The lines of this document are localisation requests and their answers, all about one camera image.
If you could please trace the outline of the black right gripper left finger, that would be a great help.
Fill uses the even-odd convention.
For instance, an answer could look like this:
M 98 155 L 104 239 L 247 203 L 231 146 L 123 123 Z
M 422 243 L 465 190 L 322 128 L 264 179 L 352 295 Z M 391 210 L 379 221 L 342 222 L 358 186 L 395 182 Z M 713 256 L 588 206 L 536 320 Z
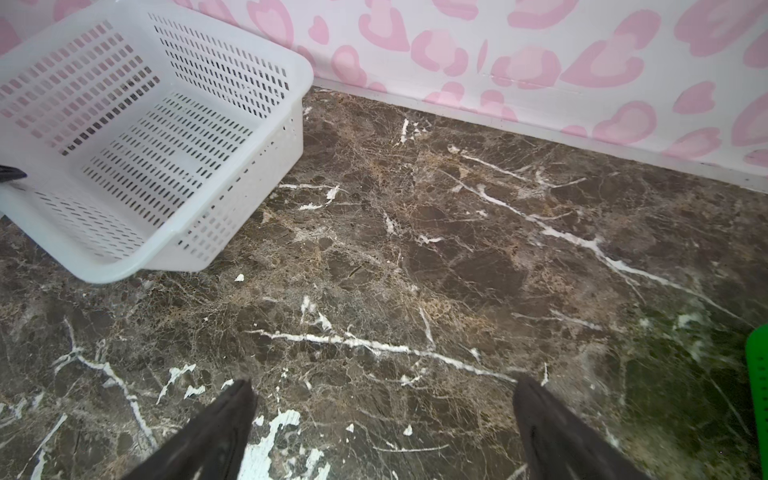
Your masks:
M 251 382 L 235 381 L 125 477 L 236 479 L 256 409 L 257 395 Z

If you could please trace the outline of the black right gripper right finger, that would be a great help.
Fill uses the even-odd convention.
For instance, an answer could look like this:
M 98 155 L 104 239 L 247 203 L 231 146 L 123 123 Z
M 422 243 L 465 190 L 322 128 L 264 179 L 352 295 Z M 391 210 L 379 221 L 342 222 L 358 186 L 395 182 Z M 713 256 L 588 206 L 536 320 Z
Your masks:
M 513 410 L 532 479 L 648 477 L 530 376 L 517 379 Z

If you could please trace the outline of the white plastic basket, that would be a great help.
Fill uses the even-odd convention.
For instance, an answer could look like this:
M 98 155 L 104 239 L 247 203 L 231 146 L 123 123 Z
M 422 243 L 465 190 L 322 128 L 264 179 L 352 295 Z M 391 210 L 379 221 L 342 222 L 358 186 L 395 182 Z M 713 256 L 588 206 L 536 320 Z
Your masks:
M 1 213 L 73 275 L 205 269 L 303 152 L 299 54 L 162 1 L 100 1 L 1 59 Z

